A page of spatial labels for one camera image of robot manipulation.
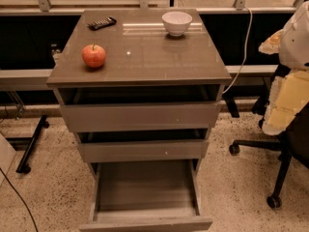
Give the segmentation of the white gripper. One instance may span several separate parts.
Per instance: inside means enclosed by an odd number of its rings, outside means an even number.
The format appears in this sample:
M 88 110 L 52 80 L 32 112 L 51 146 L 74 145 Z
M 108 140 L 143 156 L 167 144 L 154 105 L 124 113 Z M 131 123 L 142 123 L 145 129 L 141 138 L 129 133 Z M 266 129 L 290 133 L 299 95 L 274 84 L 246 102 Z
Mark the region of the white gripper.
M 295 70 L 309 67 L 309 1 L 304 2 L 285 24 L 259 46 L 264 54 L 279 52 L 282 65 Z M 309 102 L 309 72 L 292 71 L 272 82 L 262 130 L 268 135 L 283 132 Z

